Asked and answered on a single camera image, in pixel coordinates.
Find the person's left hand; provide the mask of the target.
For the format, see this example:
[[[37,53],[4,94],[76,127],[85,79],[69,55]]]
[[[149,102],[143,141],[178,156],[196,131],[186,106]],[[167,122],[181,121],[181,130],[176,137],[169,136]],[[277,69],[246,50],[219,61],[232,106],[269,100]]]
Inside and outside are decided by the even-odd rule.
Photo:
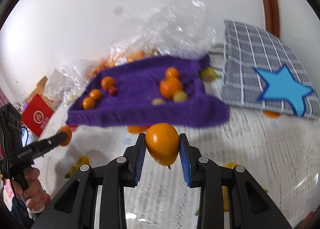
[[[29,169],[24,173],[25,179],[29,182],[29,187],[26,190],[23,190],[19,183],[11,180],[15,196],[19,200],[22,200],[21,196],[26,198],[26,207],[33,211],[39,211],[48,202],[47,193],[38,180],[39,175],[40,171],[37,168]]]

